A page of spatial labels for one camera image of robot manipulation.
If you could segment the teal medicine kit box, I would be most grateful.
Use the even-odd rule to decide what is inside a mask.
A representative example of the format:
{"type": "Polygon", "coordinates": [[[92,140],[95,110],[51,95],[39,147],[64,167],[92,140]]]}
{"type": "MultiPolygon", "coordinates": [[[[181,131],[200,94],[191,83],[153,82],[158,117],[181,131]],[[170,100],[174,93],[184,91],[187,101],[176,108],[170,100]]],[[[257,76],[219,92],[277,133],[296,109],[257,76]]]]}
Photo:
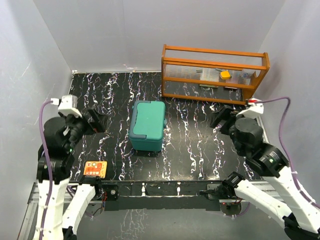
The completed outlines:
{"type": "Polygon", "coordinates": [[[162,101],[137,100],[132,108],[128,138],[136,151],[162,150],[166,106],[162,101]]]}

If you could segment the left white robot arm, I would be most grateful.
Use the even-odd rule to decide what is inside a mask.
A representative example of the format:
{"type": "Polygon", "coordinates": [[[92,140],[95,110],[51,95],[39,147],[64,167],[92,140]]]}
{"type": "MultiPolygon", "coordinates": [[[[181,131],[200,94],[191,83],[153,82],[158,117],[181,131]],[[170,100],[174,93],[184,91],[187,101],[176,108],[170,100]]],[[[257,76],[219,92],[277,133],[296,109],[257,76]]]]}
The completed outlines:
{"type": "Polygon", "coordinates": [[[106,131],[108,116],[94,109],[87,112],[91,121],[86,116],[60,113],[40,126],[42,145],[38,151],[36,173],[39,196],[35,240],[77,239],[79,223],[90,201],[103,195],[101,178],[84,175],[68,208],[64,209],[75,161],[74,148],[84,136],[106,131]]]}

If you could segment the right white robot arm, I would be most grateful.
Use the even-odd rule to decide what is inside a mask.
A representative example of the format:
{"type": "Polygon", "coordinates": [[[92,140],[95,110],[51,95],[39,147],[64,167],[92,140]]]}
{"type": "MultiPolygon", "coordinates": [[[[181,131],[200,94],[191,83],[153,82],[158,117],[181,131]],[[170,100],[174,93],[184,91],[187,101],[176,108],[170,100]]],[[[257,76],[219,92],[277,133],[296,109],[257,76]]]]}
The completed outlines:
{"type": "Polygon", "coordinates": [[[289,160],[264,140],[257,117],[262,104],[253,103],[242,111],[224,105],[213,114],[210,127],[222,124],[219,131],[230,137],[236,153],[263,180],[258,183],[232,172],[219,185],[207,185],[202,195],[208,199],[244,200],[275,220],[291,240],[320,238],[320,209],[294,179],[289,160]]]}

